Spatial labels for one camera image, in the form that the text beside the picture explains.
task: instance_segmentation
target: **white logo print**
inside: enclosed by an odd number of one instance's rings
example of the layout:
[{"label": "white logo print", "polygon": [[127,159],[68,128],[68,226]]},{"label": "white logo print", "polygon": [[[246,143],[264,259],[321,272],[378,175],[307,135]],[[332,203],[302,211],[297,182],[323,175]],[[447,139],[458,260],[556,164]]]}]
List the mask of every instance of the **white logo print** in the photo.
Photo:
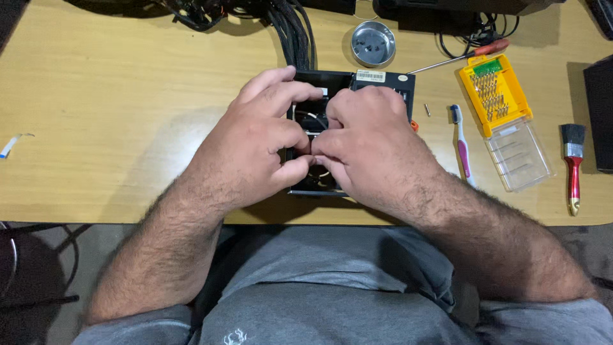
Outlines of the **white logo print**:
[{"label": "white logo print", "polygon": [[245,340],[247,340],[247,333],[243,333],[240,328],[237,328],[234,333],[230,333],[224,337],[225,345],[241,345]]}]

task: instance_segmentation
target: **gray t-shirt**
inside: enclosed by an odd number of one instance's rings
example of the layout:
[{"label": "gray t-shirt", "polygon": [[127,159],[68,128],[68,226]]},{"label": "gray t-shirt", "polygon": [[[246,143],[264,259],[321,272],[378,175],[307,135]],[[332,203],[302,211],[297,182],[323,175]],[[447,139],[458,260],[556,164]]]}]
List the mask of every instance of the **gray t-shirt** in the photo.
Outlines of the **gray t-shirt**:
[{"label": "gray t-shirt", "polygon": [[477,327],[459,325],[452,272],[409,228],[290,227],[250,252],[201,327],[178,305],[95,325],[74,344],[613,344],[595,300],[482,301]]}]

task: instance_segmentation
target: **toothbrush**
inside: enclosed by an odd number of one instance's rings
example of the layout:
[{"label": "toothbrush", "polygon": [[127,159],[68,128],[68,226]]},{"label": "toothbrush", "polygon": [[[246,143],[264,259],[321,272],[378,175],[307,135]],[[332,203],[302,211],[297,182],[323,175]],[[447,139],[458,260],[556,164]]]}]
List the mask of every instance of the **toothbrush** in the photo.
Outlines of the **toothbrush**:
[{"label": "toothbrush", "polygon": [[466,182],[471,186],[477,187],[474,184],[474,177],[470,173],[470,164],[468,162],[468,145],[466,145],[466,139],[464,139],[464,129],[462,126],[462,111],[460,106],[454,104],[451,106],[451,116],[455,124],[458,125],[458,152],[460,154],[460,160],[462,161],[462,167],[464,168],[464,176],[466,176]]}]

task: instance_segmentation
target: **screwdriver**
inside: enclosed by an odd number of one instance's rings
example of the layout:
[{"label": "screwdriver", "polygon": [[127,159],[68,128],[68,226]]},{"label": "screwdriver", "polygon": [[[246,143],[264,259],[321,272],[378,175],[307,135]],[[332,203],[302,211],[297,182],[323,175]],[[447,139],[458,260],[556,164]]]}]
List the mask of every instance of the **screwdriver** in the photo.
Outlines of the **screwdriver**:
[{"label": "screwdriver", "polygon": [[455,59],[443,61],[441,63],[433,64],[432,66],[420,68],[417,71],[409,72],[407,74],[415,74],[417,72],[425,71],[427,69],[432,69],[432,68],[435,68],[435,67],[438,67],[438,66],[442,66],[444,64],[452,63],[454,61],[458,61],[458,60],[462,60],[462,59],[467,59],[467,58],[472,58],[473,56],[481,56],[481,55],[498,53],[499,51],[504,50],[508,46],[509,46],[509,40],[507,40],[507,39],[499,39],[497,41],[494,41],[491,44],[485,45],[483,47],[479,47],[479,48],[473,50],[472,52],[470,52],[470,53],[468,53],[466,55],[462,55],[462,56],[460,56],[458,58],[455,58]]}]

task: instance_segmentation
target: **man's right hand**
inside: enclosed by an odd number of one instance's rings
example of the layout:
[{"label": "man's right hand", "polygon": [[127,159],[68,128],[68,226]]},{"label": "man's right hand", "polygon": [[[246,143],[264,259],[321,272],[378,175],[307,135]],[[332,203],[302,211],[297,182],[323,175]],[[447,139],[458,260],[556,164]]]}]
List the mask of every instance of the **man's right hand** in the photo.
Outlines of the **man's right hand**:
[{"label": "man's right hand", "polygon": [[429,201],[448,197],[446,190],[461,184],[413,131],[402,97],[387,87],[344,89],[329,101],[326,114],[330,129],[313,140],[311,150],[342,189],[409,223],[434,225],[436,203]]}]

